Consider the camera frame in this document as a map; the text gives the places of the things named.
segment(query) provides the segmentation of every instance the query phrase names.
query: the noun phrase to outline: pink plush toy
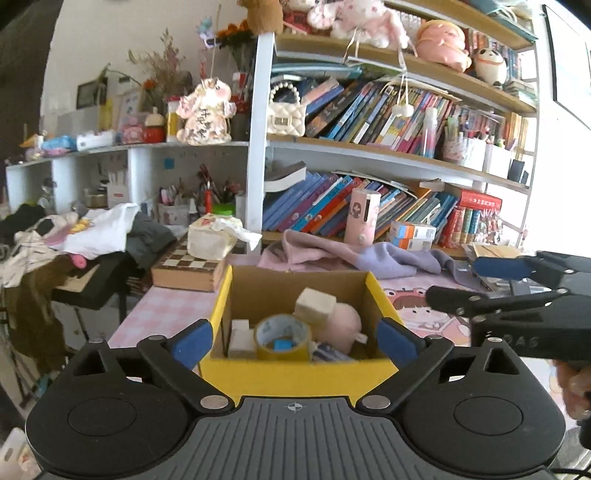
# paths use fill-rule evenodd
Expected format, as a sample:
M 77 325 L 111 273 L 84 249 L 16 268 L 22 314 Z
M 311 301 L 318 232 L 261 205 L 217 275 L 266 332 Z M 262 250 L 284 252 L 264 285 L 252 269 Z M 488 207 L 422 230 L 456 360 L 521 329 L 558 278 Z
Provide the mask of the pink plush toy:
M 328 343 L 332 348 L 348 355 L 361 334 L 361 317 L 357 310 L 346 303 L 337 303 L 326 320 L 324 328 L 316 332 L 318 343 Z
M 444 20 L 431 20 L 417 31 L 417 54 L 425 60 L 443 63 L 463 73 L 472 60 L 466 50 L 466 36 L 460 27 Z
M 342 0 L 319 3 L 308 13 L 308 23 L 318 30 L 332 27 L 331 37 L 378 48 L 407 48 L 409 38 L 400 16 L 382 0 Z

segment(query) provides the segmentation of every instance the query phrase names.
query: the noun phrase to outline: blue sticky note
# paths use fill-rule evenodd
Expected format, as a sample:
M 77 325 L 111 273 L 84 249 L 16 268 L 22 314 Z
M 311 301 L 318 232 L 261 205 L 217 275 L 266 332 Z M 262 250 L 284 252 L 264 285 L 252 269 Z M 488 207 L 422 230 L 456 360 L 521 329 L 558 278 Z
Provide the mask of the blue sticky note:
M 293 347 L 294 342 L 289 339 L 278 338 L 277 340 L 273 340 L 273 350 L 275 352 L 284 352 L 286 350 L 291 350 Z

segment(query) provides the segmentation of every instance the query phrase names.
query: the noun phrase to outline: pen holder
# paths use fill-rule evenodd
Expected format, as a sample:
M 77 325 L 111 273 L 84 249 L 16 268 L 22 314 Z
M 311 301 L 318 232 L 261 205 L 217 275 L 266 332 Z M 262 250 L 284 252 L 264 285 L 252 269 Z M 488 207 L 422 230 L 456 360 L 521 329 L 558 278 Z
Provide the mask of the pen holder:
M 481 170 L 486 142 L 476 138 L 448 140 L 443 144 L 443 160 L 462 167 Z

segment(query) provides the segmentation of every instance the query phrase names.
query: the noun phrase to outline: shelf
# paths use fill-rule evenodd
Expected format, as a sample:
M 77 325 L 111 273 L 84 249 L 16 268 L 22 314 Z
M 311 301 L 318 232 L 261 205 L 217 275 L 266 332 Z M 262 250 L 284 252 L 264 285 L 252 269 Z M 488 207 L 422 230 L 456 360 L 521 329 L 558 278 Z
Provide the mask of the shelf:
M 281 232 L 263 232 L 262 233 L 262 243 L 264 245 L 271 244 L 273 242 L 278 242 L 281 240 L 283 234 Z M 334 240 L 335 242 L 342 242 L 343 239 L 339 236 L 325 236 L 322 238 L 327 238 L 328 240 Z M 433 245 L 433 249 L 441 250 L 447 253 L 450 257 L 458 259 L 458 260 L 466 260 L 466 252 L 464 252 L 463 248 L 443 248 L 439 245 Z
M 446 174 L 468 180 L 483 181 L 492 185 L 498 185 L 513 190 L 515 192 L 525 194 L 529 192 L 529 188 L 527 186 L 515 181 L 503 179 L 489 173 L 472 170 L 471 168 L 461 167 L 459 165 L 454 165 L 441 160 L 420 157 L 419 155 L 400 153 L 387 148 L 368 147 L 366 145 L 336 142 L 333 140 L 321 140 L 318 138 L 286 137 L 280 135 L 268 135 L 267 137 L 269 139 L 269 145 L 272 148 L 285 148 L 315 153 L 368 158 L 371 160 L 390 162 L 399 165 L 406 165 L 409 167 L 417 167 L 423 170 L 432 171 L 434 174 Z
M 431 18 L 449 20 L 463 28 L 472 27 L 513 50 L 532 46 L 526 38 L 459 0 L 387 0 L 386 5 Z
M 309 60 L 342 61 L 348 42 L 332 37 L 318 35 L 281 34 L 275 38 L 277 56 L 306 58 Z M 349 48 L 349 55 L 355 53 L 355 46 Z M 469 98 L 483 105 L 492 106 L 497 110 L 515 113 L 536 112 L 535 107 L 509 95 L 498 88 L 469 75 L 458 73 L 445 65 L 425 61 L 413 55 L 404 54 L 409 77 L 437 87 L 452 91 L 461 97 Z M 359 61 L 399 67 L 398 53 L 388 48 L 376 48 L 367 44 L 359 45 Z

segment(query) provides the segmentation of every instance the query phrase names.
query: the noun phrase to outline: cardboard box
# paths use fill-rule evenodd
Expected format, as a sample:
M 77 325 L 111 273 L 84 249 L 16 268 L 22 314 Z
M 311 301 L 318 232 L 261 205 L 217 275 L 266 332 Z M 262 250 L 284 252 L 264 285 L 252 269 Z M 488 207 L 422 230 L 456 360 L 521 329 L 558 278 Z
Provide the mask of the cardboard box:
M 361 315 L 367 345 L 356 343 L 351 356 L 358 362 L 312 363 L 227 359 L 232 319 L 258 322 L 278 313 L 291 313 L 306 287 L 329 293 L 349 303 Z M 201 376 L 232 397 L 362 395 L 397 372 L 377 347 L 374 330 L 383 317 L 402 323 L 373 274 L 359 271 L 295 273 L 257 267 L 228 267 L 210 322 L 212 350 L 199 363 Z

